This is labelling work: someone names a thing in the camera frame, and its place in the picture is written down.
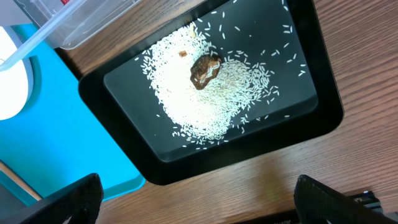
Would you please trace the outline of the small white bowl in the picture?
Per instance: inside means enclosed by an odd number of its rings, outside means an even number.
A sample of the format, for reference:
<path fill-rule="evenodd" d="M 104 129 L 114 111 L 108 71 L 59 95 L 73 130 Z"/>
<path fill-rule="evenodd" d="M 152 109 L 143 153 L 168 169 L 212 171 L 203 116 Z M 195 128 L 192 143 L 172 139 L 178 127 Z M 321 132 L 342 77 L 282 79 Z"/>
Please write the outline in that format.
<path fill-rule="evenodd" d="M 1 27 L 1 64 L 22 45 L 11 27 Z M 29 100 L 34 87 L 34 74 L 29 58 L 20 59 L 1 71 L 1 120 L 17 115 Z"/>

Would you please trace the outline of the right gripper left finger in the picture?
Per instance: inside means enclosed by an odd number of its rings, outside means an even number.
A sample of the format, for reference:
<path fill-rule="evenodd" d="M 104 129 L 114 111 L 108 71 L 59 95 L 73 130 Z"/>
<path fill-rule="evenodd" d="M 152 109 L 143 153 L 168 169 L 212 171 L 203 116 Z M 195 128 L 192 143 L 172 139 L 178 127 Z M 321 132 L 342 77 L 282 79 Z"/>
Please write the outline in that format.
<path fill-rule="evenodd" d="M 100 177 L 92 173 L 2 218 L 1 224 L 95 224 L 103 196 Z"/>

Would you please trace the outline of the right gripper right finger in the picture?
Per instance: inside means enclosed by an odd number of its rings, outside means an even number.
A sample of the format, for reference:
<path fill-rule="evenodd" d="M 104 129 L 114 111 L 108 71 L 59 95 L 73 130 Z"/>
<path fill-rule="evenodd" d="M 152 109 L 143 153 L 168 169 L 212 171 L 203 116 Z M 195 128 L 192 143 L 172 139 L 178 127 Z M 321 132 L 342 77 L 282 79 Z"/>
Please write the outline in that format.
<path fill-rule="evenodd" d="M 307 175 L 297 179 L 294 204 L 302 223 L 395 224 Z"/>

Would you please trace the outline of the white rice pile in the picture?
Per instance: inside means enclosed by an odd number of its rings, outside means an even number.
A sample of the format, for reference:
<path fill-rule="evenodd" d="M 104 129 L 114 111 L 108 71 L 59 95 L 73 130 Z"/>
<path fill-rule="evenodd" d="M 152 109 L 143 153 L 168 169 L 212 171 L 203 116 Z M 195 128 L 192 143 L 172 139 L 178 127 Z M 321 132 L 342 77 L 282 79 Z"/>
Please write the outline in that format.
<path fill-rule="evenodd" d="M 222 64 L 197 90 L 190 69 L 202 55 Z M 132 64 L 174 148 L 223 144 L 315 96 L 287 1 L 226 1 L 162 34 Z"/>

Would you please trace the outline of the brown food scrap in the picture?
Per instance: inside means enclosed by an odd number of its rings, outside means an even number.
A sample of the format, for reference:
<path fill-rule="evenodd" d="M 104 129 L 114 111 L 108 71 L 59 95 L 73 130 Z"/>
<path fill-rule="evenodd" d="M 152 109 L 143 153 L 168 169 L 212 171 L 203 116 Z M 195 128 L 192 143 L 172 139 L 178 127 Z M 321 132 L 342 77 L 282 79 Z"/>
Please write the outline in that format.
<path fill-rule="evenodd" d="M 190 69 L 190 81 L 197 90 L 204 89 L 209 82 L 218 76 L 222 59 L 218 56 L 202 55 Z"/>

